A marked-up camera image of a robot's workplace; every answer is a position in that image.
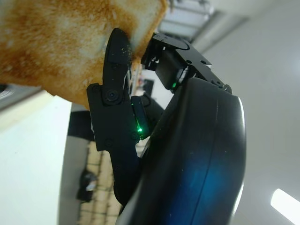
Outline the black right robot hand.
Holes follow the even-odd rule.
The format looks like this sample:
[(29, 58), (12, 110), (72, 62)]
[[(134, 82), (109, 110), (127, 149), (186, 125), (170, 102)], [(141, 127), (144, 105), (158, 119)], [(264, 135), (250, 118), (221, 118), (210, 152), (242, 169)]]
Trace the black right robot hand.
[(142, 57), (173, 97), (130, 96), (130, 43), (113, 29), (103, 83), (87, 88), (98, 151), (110, 154), (119, 225), (226, 225), (246, 167), (243, 105), (190, 43), (153, 34)]

